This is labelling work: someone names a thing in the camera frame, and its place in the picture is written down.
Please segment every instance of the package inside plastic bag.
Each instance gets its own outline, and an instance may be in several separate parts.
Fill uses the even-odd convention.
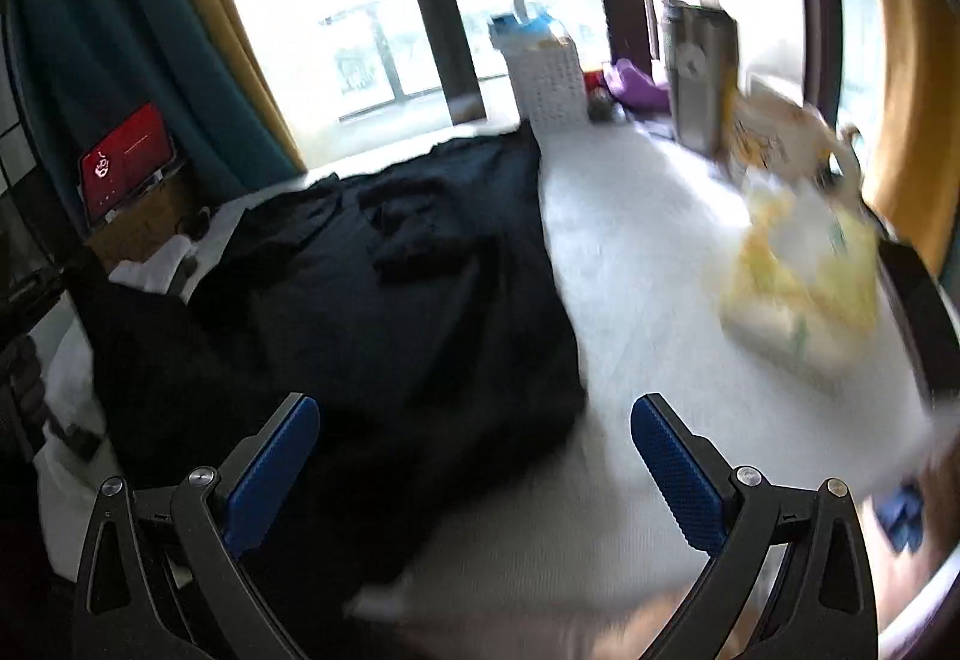
[[[725,329],[805,376],[841,379],[877,324],[874,228],[807,182],[755,187],[750,214],[723,297]]]

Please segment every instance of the red laptop lid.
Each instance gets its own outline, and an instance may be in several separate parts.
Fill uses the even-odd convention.
[[[173,158],[163,117],[147,103],[80,158],[80,190],[90,223],[103,218]]]

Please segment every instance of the white basket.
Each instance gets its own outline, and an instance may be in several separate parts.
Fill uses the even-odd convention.
[[[587,124],[587,90],[573,40],[504,50],[503,58],[520,117],[528,118],[534,129]]]

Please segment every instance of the stainless steel container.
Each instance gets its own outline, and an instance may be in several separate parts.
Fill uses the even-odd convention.
[[[664,35],[677,140],[698,154],[716,157],[740,63],[736,21],[719,8],[671,0]]]

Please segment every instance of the metal screw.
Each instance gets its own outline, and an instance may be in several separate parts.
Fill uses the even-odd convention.
[[[123,479],[120,476],[112,476],[100,485],[100,491],[107,497],[113,497],[123,489]]]
[[[213,481],[213,476],[216,476],[213,468],[203,467],[190,473],[187,480],[195,487],[205,487],[210,481]]]
[[[741,484],[746,484],[748,487],[755,487],[757,484],[760,484],[760,481],[763,481],[763,476],[760,476],[760,471],[757,468],[751,468],[749,465],[743,468],[737,469],[736,480]]]
[[[846,497],[850,492],[846,484],[843,483],[843,481],[840,481],[839,478],[831,478],[827,482],[827,489],[829,489],[830,492],[833,492],[834,495],[837,495],[837,497]]]

